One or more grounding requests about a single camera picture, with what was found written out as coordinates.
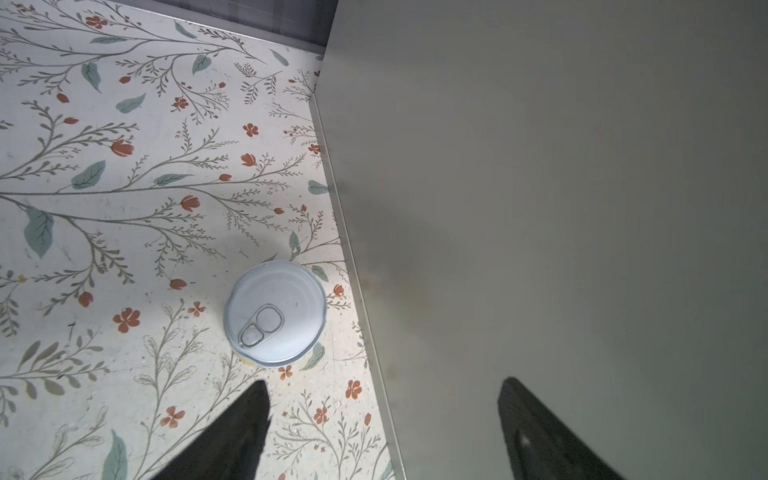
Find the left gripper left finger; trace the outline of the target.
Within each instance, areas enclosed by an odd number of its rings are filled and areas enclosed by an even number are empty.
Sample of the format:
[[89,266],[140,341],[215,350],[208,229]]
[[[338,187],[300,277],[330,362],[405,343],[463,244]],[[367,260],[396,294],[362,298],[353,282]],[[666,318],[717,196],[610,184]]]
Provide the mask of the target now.
[[266,382],[254,382],[155,477],[254,480],[271,423],[270,407]]

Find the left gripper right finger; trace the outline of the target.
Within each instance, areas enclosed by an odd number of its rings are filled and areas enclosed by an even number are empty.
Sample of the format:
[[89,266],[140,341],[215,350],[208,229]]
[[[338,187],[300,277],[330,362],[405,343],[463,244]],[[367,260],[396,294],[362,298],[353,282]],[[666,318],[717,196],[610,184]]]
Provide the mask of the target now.
[[518,379],[504,380],[497,406],[514,478],[622,479]]

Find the can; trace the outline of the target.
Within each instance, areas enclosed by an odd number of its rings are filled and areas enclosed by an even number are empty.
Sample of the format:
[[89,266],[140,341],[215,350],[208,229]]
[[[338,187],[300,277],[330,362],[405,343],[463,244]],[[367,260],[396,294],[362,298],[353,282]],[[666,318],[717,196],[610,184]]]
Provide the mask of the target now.
[[235,354],[262,367],[287,366],[310,352],[326,325],[323,287],[307,268],[272,260],[233,287],[223,324]]

